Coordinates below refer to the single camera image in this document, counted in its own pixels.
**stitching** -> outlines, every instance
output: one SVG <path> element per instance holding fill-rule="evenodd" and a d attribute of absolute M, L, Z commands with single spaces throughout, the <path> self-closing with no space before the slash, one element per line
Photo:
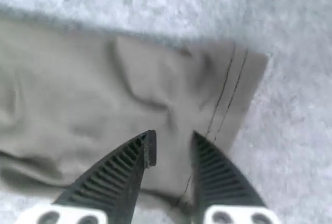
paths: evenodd
<path fill-rule="evenodd" d="M 226 87 L 226 84 L 227 84 L 227 80 L 228 80 L 228 75 L 229 75 L 229 71 L 230 71 L 230 68 L 232 66 L 232 63 L 233 63 L 233 60 L 234 60 L 234 55 L 235 55 L 235 48 L 236 48 L 236 45 L 233 43 L 234 47 L 233 47 L 233 51 L 232 51 L 232 55 L 231 55 L 231 59 L 230 59 L 230 62 L 228 64 L 228 68 L 227 68 L 227 71 L 226 71 L 226 76 L 225 76 L 225 80 L 224 80 L 224 84 L 223 84 L 223 88 L 222 88 L 222 92 L 220 93 L 220 96 L 218 98 L 218 101 L 217 101 L 217 104 L 215 105 L 214 107 L 214 110 L 213 110 L 213 114 L 212 114 L 212 117 L 211 117 L 211 120 L 210 120 L 210 123 L 209 123 L 209 126 L 207 128 L 207 132 L 205 134 L 205 137 L 208 136 L 208 134 L 210 133 L 210 130 L 211 130 L 211 126 L 212 126 L 212 123 L 213 123 L 213 119 L 214 119 L 214 116 L 216 115 L 216 112 L 217 112 L 217 109 L 218 109 L 218 106 L 219 106 L 219 103 L 223 97 L 223 94 L 224 94 L 224 91 L 225 91 L 225 87 Z"/>
<path fill-rule="evenodd" d="M 212 123 L 213 123 L 214 116 L 215 116 L 215 114 L 216 114 L 216 112 L 217 112 L 217 109 L 218 109 L 219 103 L 220 103 L 220 101 L 221 101 L 221 99 L 222 99 L 222 97 L 223 97 L 223 94 L 224 94 L 224 91 L 225 91 L 225 87 L 226 87 L 226 84 L 227 84 L 227 80 L 228 80 L 229 71 L 230 71 L 230 68 L 231 68 L 232 63 L 233 63 L 233 60 L 234 60 L 235 50 L 236 50 L 236 45 L 235 45 L 235 43 L 233 43 L 233 51 L 232 51 L 232 55 L 231 55 L 230 62 L 229 62 L 228 67 L 227 67 L 227 71 L 226 71 L 226 76 L 225 76 L 225 81 L 224 81 L 224 84 L 223 84 L 222 92 L 220 93 L 220 96 L 219 96 L 219 98 L 218 98 L 218 101 L 217 101 L 217 103 L 216 103 L 216 105 L 215 105 L 215 107 L 214 107 L 214 111 L 213 111 L 212 117 L 211 117 L 211 119 L 210 119 L 210 123 L 209 123 L 209 126 L 208 126 L 208 128 L 207 128 L 207 132 L 206 132 L 206 134 L 205 134 L 205 138 L 207 137 L 207 135 L 209 134 L 209 132 L 210 132 L 210 130 L 211 130 L 211 126 L 212 126 Z M 185 195 L 186 192 L 188 191 L 190 180 L 191 180 L 191 175 L 190 175 L 189 178 L 188 178 L 188 182 L 187 182 L 187 185 L 186 185 L 186 188 L 185 188 L 184 192 L 182 193 L 181 197 L 179 197 L 179 199 L 176 201 L 175 206 L 173 206 L 173 207 L 171 208 L 171 210 L 172 210 L 173 208 L 175 208 L 175 207 L 178 206 L 179 202 L 181 201 L 181 199 L 184 197 L 184 195 Z"/>
<path fill-rule="evenodd" d="M 236 92 L 237 87 L 238 87 L 238 85 L 239 85 L 239 81 L 240 81 L 240 78 L 241 78 L 241 75 L 242 75 L 242 71 L 243 71 L 244 63 L 245 63 L 245 61 L 246 61 L 246 59 L 247 59 L 247 56 L 248 56 L 248 49 L 247 49 L 247 51 L 246 51 L 246 53 L 245 53 L 245 56 L 244 56 L 244 59 L 243 59 L 243 62 L 242 62 L 242 66 L 241 66 L 241 69 L 240 69 L 240 73 L 239 73 L 239 76 L 238 76 L 238 80 L 237 80 L 237 83 L 236 83 L 236 85 L 235 85 L 235 88 L 234 88 L 234 91 L 233 91 L 232 97 L 230 98 L 230 101 L 229 101 L 229 103 L 228 103 L 228 106 L 227 106 L 226 112 L 225 112 L 225 114 L 224 114 L 223 120 L 222 120 L 222 122 L 221 122 L 221 124 L 220 124 L 220 126 L 219 126 L 219 129 L 218 129 L 218 131 L 217 131 L 215 137 L 214 137 L 213 143 L 215 143 L 215 141 L 216 141 L 216 139 L 217 139 L 217 135 L 218 135 L 218 133 L 220 132 L 220 130 L 222 129 L 222 126 L 223 126 L 224 120 L 225 120 L 225 118 L 226 118 L 226 115 L 227 115 L 227 113 L 228 113 L 228 110 L 229 110 L 229 108 L 230 108 L 230 105 L 232 104 L 232 101 L 233 101 L 233 98 L 234 98 L 235 92 Z"/>

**folded cloth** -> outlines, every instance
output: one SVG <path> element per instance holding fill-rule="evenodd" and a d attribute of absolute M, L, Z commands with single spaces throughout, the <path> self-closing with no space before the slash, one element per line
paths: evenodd
<path fill-rule="evenodd" d="M 0 187 L 55 197 L 130 138 L 157 131 L 142 188 L 190 200 L 189 139 L 227 152 L 266 66 L 232 42 L 182 49 L 0 17 Z"/>

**floor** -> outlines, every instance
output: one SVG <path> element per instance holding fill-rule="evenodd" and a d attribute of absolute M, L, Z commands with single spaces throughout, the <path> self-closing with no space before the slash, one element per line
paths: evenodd
<path fill-rule="evenodd" d="M 231 158 L 283 223 L 328 224 L 332 222 L 331 2 L 0 0 L 0 9 L 15 17 L 43 15 L 53 24 L 143 33 L 174 42 L 227 37 L 266 53 L 268 69 Z M 0 193 L 0 217 L 13 223 L 19 211 L 39 201 Z M 150 218 L 171 223 L 157 216 Z M 145 222 L 135 216 L 134 223 Z"/>

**ridged rubber tread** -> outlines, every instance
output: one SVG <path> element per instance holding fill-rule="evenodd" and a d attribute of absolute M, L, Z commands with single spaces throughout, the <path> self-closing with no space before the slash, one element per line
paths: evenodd
<path fill-rule="evenodd" d="M 93 165 L 54 203 L 100 209 L 106 212 L 109 224 L 129 224 L 144 170 L 154 165 L 156 132 L 147 131 Z"/>
<path fill-rule="evenodd" d="M 201 221 L 211 205 L 265 206 L 236 166 L 197 132 L 191 140 L 194 213 Z"/>

